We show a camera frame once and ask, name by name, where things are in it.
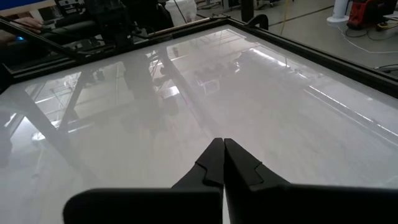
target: person's hand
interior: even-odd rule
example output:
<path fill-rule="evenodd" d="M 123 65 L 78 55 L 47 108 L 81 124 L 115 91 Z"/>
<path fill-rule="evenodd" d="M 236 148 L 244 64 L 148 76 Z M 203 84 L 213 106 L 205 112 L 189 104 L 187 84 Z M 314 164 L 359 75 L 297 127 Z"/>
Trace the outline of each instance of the person's hand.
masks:
<path fill-rule="evenodd" d="M 12 23 L 15 26 L 30 30 L 30 31 L 35 32 L 37 34 L 40 33 L 40 30 L 41 30 L 41 28 L 43 26 L 42 22 L 38 21 L 37 19 L 31 18 L 31 17 L 25 17 L 25 18 L 21 18 L 21 19 L 16 19 L 15 21 L 19 22 L 21 24 L 27 25 L 27 26 L 23 26 L 23 25 L 20 25 L 20 24 Z"/>

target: gray floor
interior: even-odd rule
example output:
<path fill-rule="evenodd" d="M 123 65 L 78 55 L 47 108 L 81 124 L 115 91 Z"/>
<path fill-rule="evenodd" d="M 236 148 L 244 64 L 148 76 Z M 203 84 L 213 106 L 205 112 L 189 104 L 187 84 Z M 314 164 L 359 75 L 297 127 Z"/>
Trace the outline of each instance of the gray floor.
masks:
<path fill-rule="evenodd" d="M 273 8 L 266 7 L 263 10 L 255 11 L 255 15 L 266 14 L 269 17 L 269 23 L 271 25 L 269 30 L 276 34 L 280 34 L 282 24 L 279 22 L 283 21 L 284 5 L 285 2 L 281 1 Z M 371 40 L 366 35 L 357 38 L 345 37 L 344 33 L 347 29 L 345 23 L 339 24 L 338 26 L 330 26 L 326 22 L 327 17 L 332 15 L 333 8 L 325 8 L 332 5 L 334 5 L 334 0 L 296 0 L 295 2 L 291 2 L 287 18 L 292 20 L 286 22 L 282 35 L 346 60 L 369 67 L 397 63 L 398 35 L 396 34 L 398 29 L 395 28 L 381 33 L 375 30 L 369 32 L 369 35 L 373 39 L 385 39 L 390 37 L 381 41 Z M 215 11 L 215 9 L 213 9 L 213 11 L 199 10 L 198 13 L 207 16 Z M 237 9 L 226 12 L 225 14 L 235 19 L 240 19 L 240 13 L 240 10 Z M 348 33 L 352 36 L 361 35 L 365 33 L 365 30 L 349 30 Z"/>

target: red machine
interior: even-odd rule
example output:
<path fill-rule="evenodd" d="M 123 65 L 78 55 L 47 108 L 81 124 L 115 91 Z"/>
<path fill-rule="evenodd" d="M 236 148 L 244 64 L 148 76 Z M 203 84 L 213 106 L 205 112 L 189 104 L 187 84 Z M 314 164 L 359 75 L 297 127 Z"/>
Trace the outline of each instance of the red machine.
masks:
<path fill-rule="evenodd" d="M 347 26 L 363 29 L 384 22 L 384 15 L 392 14 L 398 0 L 353 0 Z"/>

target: white tabletop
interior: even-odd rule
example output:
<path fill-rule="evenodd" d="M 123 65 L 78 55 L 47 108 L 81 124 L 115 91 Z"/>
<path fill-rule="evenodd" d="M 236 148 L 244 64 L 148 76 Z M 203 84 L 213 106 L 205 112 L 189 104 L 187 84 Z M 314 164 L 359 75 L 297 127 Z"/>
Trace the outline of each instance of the white tabletop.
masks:
<path fill-rule="evenodd" d="M 86 189 L 171 187 L 215 137 L 291 182 L 398 187 L 396 108 L 230 26 L 30 80 L 0 96 L 1 223 L 62 223 Z"/>

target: metal frame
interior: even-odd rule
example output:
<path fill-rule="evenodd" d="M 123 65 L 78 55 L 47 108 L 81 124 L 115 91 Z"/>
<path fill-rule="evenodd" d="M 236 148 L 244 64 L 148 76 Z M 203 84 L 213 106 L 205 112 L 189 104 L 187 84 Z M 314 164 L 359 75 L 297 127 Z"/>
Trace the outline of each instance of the metal frame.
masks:
<path fill-rule="evenodd" d="M 123 49 L 109 50 L 101 54 L 92 55 L 90 57 L 79 58 L 78 60 L 71 58 L 68 60 L 63 60 L 60 63 L 51 64 L 48 67 L 41 67 L 37 70 L 29 70 L 29 72 L 27 73 L 11 72 L 11 75 L 13 75 L 11 83 L 15 84 L 23 82 L 25 80 L 41 77 L 54 72 L 59 72 L 64 69 L 88 64 L 97 60 L 109 58 L 115 55 L 123 54 L 161 42 L 166 42 L 171 39 L 177 39 L 179 37 L 184 37 L 190 34 L 224 25 L 231 25 L 251 35 L 266 40 L 278 47 L 297 54 L 303 58 L 311 60 L 321 66 L 329 68 L 353 80 L 356 80 L 357 82 L 377 89 L 385 94 L 393 96 L 394 98 L 398 98 L 398 78 L 393 77 L 390 74 L 382 73 L 373 68 L 367 68 L 357 63 L 330 55 L 321 50 L 311 48 L 307 45 L 268 32 L 265 29 L 251 26 L 251 24 L 246 24 L 229 17 L 207 18 L 200 21 L 192 22 L 190 24 L 186 24 L 184 26 L 166 29 L 156 33 L 156 35 L 153 35 L 149 40 L 145 42 L 141 42 L 139 44 L 132 45 Z"/>

